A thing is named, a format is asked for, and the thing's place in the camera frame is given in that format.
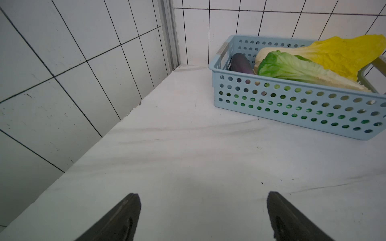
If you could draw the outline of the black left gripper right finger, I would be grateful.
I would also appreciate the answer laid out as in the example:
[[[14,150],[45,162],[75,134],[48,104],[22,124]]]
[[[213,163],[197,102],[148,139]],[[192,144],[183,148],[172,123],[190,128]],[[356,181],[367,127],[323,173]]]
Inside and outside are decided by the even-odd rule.
[[[269,192],[267,211],[277,241],[332,240],[279,192]]]

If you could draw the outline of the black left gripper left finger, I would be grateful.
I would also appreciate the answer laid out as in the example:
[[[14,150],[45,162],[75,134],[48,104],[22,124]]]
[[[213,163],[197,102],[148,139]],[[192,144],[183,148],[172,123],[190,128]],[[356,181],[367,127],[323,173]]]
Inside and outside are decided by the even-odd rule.
[[[77,238],[78,241],[132,241],[141,212],[140,197],[130,193]]]

